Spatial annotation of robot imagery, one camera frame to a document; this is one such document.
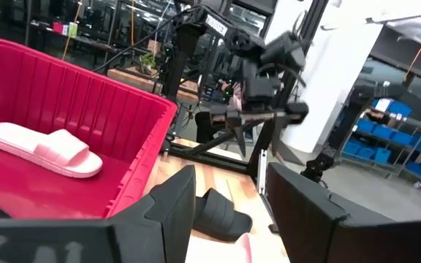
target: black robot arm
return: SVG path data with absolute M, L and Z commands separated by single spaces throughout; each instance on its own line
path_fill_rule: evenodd
M 280 81 L 261 73 L 271 70 L 272 76 L 278 72 L 290 71 L 296 74 L 305 66 L 305 55 L 302 41 L 291 32 L 285 32 L 272 42 L 265 44 L 261 37 L 254 36 L 244 29 L 234 26 L 228 19 L 205 5 L 196 5 L 174 23 L 177 31 L 177 53 L 170 60 L 170 72 L 165 77 L 162 90 L 167 98 L 176 100 L 178 85 L 183 74 L 186 59 L 193 55 L 197 39 L 206 31 L 219 36 L 228 51 L 240 57 L 241 63 L 241 109 L 212 107 L 210 114 L 215 121 L 225 121 L 227 130 L 232 133 L 245 155 L 242 120 L 274 120 L 272 150 L 275 152 L 280 132 L 288 123 L 300 123 L 308 114 L 304 103 L 288 104 L 283 109 L 273 109 L 275 91 L 281 89 Z
M 349 133 L 360 115 L 371 106 L 374 99 L 391 98 L 401 101 L 421 115 L 421 98 L 410 93 L 406 87 L 400 84 L 385 83 L 374 87 L 368 85 L 355 86 L 347 99 L 344 108 L 344 118 L 339 127 L 331 132 L 327 138 L 327 146 L 319 155 L 311 161 L 306 162 L 306 169 L 301 175 L 319 182 L 322 173 L 333 168 L 338 162 L 338 156 L 346 143 Z

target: potted plant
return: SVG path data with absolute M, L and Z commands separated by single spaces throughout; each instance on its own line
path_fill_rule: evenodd
M 140 57 L 141 71 L 143 74 L 150 75 L 152 68 L 156 66 L 155 58 L 151 53 L 144 54 Z

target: blue storage bin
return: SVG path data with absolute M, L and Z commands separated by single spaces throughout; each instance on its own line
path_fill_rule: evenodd
M 360 119 L 357 122 L 357 130 L 362 132 L 371 133 L 373 128 L 375 127 L 375 123 L 373 121 Z
M 362 145 L 358 142 L 348 141 L 344 147 L 344 153 L 355 155 L 359 151 Z
M 421 177 L 421 164 L 411 161 L 407 164 L 407 170 L 414 172 Z
M 391 140 L 400 144 L 408 145 L 412 141 L 412 136 L 401 131 L 392 133 Z
M 378 164 L 387 164 L 390 155 L 390 150 L 378 147 L 374 155 L 374 161 Z
M 373 129 L 373 134 L 378 137 L 383 137 L 385 139 L 389 139 L 391 134 L 394 130 L 385 125 L 376 125 Z
M 375 150 L 369 147 L 361 147 L 357 153 L 358 157 L 364 158 L 364 159 L 371 159 L 375 153 Z
M 408 117 L 412 112 L 412 109 L 402 102 L 394 101 L 391 102 L 391 104 L 387 108 L 387 111 L 390 113 L 400 113 L 403 117 Z
M 421 140 L 420 140 L 420 137 L 421 137 L 421 135 L 418 135 L 418 134 L 413 135 L 412 136 L 412 140 L 410 141 L 410 145 L 411 146 L 415 146 L 417 144 L 417 142 L 418 142 L 417 150 L 421 150 Z

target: red plastic bin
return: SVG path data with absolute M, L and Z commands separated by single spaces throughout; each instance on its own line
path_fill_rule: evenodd
M 0 39 L 0 122 L 67 129 L 103 160 L 89 179 L 58 175 L 0 150 L 0 208 L 14 218 L 101 218 L 142 195 L 176 106 Z

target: wooden table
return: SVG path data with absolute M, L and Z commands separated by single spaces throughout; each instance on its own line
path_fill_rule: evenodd
M 196 142 L 184 139 L 176 139 L 174 142 L 190 147 L 197 145 Z M 239 154 L 226 150 L 213 148 L 210 149 L 209 152 L 241 160 Z M 145 187 L 144 194 L 147 194 L 152 187 L 165 182 L 170 176 L 189 164 L 193 164 L 196 169 L 197 196 L 201 197 L 210 187 L 215 188 L 220 194 L 223 194 L 235 204 L 236 210 L 251 216 L 253 219 L 251 233 L 256 238 L 264 240 L 264 242 L 270 244 L 270 247 L 274 248 L 275 251 L 280 251 L 282 256 L 287 257 L 281 238 L 278 235 L 272 234 L 268 229 L 268 226 L 273 223 L 272 219 L 257 193 L 256 186 L 247 175 L 226 171 L 193 161 L 187 161 L 170 155 L 167 157 L 159 156 L 157 157 L 157 161 L 151 176 L 149 177 L 148 184 Z M 194 230 L 191 235 L 218 241 Z
M 144 74 L 138 72 L 137 68 L 135 66 L 131 66 L 131 67 L 126 68 L 126 69 L 129 70 L 129 71 L 138 73 L 139 75 L 144 75 Z M 155 75 L 157 73 L 157 71 L 155 69 L 152 69 L 151 71 L 152 71 L 152 75 Z M 108 70 L 107 76 L 113 78 L 114 80 L 119 80 L 122 83 L 132 85 L 136 88 L 144 88 L 144 89 L 147 89 L 148 91 L 152 91 L 152 89 L 153 89 L 154 81 L 149 80 L 148 78 L 146 78 L 147 76 L 145 76 L 145 75 L 144 75 L 144 77 L 139 77 L 137 75 L 122 72 L 122 71 L 117 70 L 117 69 L 110 69 L 110 70 Z M 161 89 L 162 89 L 162 85 L 157 84 L 156 85 L 156 94 L 159 94 Z M 199 98 L 196 95 L 197 89 L 198 89 L 198 86 L 195 82 L 186 81 L 185 83 L 180 85 L 180 89 L 178 89 L 178 93 L 176 95 L 177 99 L 197 104 L 197 103 L 199 103 Z

